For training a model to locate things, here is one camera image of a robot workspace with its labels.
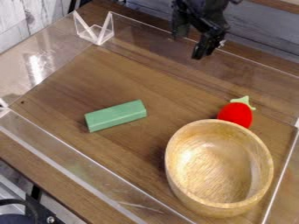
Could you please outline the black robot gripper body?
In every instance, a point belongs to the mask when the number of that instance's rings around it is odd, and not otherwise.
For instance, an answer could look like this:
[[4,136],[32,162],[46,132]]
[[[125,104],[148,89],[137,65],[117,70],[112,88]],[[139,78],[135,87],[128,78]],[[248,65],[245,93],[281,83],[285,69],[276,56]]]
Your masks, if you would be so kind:
[[183,11],[197,31],[209,30],[212,27],[227,31],[229,24],[224,18],[224,10],[229,4],[241,2],[243,0],[172,0],[172,13],[173,10]]

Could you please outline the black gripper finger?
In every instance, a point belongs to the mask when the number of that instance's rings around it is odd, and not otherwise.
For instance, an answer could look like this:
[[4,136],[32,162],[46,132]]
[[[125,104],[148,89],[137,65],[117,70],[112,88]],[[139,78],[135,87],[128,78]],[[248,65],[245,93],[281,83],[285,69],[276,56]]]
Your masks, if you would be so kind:
[[195,60],[200,60],[205,56],[209,56],[216,48],[221,47],[225,43],[227,31],[223,29],[200,29],[200,41],[196,43],[191,57]]
[[184,38],[188,36],[191,23],[188,15],[181,10],[172,11],[172,36]]

